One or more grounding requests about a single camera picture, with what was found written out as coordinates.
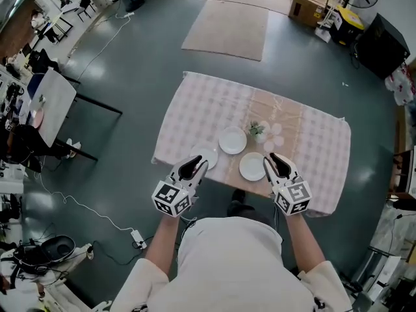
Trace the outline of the person's left forearm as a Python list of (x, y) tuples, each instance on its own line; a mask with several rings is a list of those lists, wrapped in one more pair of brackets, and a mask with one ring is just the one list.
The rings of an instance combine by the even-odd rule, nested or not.
[(169, 275), (174, 257), (179, 217), (163, 215), (145, 258)]

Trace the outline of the person's white shirt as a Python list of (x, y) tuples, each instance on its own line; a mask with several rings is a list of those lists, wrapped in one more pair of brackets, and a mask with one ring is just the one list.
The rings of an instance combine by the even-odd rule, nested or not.
[(139, 259), (110, 312), (349, 312), (350, 299), (325, 260), (292, 274), (282, 239), (263, 223), (241, 217), (204, 218), (179, 245), (177, 276), (169, 279)]

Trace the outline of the large cardboard box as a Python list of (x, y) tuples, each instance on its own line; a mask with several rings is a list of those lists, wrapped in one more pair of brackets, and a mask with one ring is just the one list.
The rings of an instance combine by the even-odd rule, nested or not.
[(289, 17), (294, 21), (316, 28), (337, 0), (292, 0)]

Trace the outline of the black chair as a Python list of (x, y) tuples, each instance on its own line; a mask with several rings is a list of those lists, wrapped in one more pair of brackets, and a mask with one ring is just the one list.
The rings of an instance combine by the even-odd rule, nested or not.
[(91, 16), (86, 11), (88, 7), (90, 7), (95, 12), (94, 7), (91, 5), (91, 0), (80, 1), (79, 8), (77, 9), (77, 15), (82, 22), (83, 22), (83, 19), (81, 17), (81, 14), (85, 14), (88, 18), (91, 18)]

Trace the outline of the black bin with yellow lid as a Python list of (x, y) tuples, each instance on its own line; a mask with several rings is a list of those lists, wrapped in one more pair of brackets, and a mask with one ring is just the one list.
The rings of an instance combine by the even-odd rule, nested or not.
[(349, 46), (364, 30), (365, 26), (357, 14), (347, 8), (338, 7), (330, 28), (330, 36), (335, 43)]

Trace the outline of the pile of white plastic bags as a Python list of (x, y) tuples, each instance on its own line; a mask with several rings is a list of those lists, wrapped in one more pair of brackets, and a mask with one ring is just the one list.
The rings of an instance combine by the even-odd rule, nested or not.
[(393, 93), (398, 106), (404, 106), (416, 99), (416, 86), (404, 62), (385, 78), (386, 89)]

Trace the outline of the white metal rack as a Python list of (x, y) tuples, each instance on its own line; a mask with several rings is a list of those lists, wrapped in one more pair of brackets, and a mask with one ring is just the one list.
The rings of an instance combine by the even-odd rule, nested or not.
[(315, 28), (315, 36), (328, 43), (331, 39), (330, 29), (334, 22), (335, 12), (340, 0), (326, 0), (324, 18), (318, 22)]

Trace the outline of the grey table with black legs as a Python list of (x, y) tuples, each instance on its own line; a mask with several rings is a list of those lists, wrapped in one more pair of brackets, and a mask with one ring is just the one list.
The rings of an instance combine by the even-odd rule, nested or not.
[[(42, 82), (30, 101), (29, 112), (32, 117), (33, 111), (43, 108), (44, 119), (41, 126), (37, 130), (49, 147), (51, 147), (54, 143), (68, 146), (57, 137), (73, 102), (77, 99), (81, 99), (119, 115), (123, 114), (122, 111), (114, 107), (77, 92), (71, 84), (73, 80), (69, 77), (65, 77), (53, 69), (49, 69), (44, 74)], [(45, 103), (39, 102), (39, 97), (42, 94), (45, 97)], [(80, 149), (74, 149), (73, 147), (71, 147), (71, 149), (75, 151), (76, 154), (86, 157), (87, 159), (91, 159), (93, 161), (98, 160), (96, 157)]]

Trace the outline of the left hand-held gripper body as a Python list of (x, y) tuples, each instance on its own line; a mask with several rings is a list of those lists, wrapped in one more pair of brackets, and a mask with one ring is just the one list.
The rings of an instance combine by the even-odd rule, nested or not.
[(179, 217), (197, 200), (198, 180), (175, 180), (167, 176), (160, 180), (151, 196), (155, 208), (165, 215)]

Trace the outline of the person's black trousers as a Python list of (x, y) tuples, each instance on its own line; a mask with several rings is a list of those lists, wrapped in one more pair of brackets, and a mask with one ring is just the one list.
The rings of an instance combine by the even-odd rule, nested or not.
[(241, 217), (254, 220), (273, 228), (272, 222), (262, 213), (257, 211), (254, 207), (233, 200), (227, 208), (227, 217)]

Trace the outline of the black cabinet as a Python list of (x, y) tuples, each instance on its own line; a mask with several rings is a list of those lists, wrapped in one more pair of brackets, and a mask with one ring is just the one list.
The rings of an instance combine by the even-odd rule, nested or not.
[(357, 54), (361, 65), (385, 79), (405, 62), (410, 50), (401, 32), (377, 14), (359, 37)]

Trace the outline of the wooden shelf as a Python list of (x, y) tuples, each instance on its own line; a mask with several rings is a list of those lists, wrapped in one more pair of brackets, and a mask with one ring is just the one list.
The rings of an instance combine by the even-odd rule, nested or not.
[(416, 200), (416, 146), (394, 154), (390, 191), (400, 198)]

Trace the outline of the pink dish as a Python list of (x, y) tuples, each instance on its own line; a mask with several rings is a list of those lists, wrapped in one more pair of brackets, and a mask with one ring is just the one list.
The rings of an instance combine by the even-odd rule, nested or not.
[(39, 108), (38, 110), (34, 110), (32, 112), (32, 121), (31, 121), (31, 125), (35, 128), (38, 129), (44, 119), (44, 111), (43, 108)]

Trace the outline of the white plate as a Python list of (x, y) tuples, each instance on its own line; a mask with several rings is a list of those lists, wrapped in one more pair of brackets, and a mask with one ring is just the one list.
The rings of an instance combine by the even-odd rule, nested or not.
[(257, 152), (247, 153), (239, 163), (239, 171), (248, 181), (259, 181), (265, 176), (263, 167), (264, 156)]
[(230, 126), (219, 134), (218, 143), (222, 151), (229, 155), (236, 155), (245, 149), (247, 137), (241, 128)]
[(201, 155), (208, 162), (208, 170), (215, 167), (218, 161), (217, 149), (210, 144), (196, 144), (190, 151), (190, 156)]

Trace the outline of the person's right forearm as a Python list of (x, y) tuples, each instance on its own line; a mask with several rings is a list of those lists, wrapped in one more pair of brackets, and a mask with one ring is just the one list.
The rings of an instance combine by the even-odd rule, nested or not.
[(301, 214), (286, 216), (286, 223), (299, 271), (309, 272), (324, 262), (325, 256)]

